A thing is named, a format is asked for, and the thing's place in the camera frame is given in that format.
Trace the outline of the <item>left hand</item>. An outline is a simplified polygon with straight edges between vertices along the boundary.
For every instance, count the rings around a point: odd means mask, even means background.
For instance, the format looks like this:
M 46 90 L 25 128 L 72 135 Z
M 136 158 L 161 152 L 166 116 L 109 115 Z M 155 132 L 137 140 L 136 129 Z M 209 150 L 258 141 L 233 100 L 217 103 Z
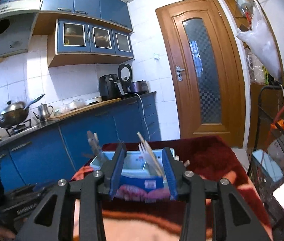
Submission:
M 0 240 L 5 241 L 5 240 L 14 240 L 16 238 L 16 234 L 14 234 L 12 231 L 7 229 L 4 226 L 0 225 Z

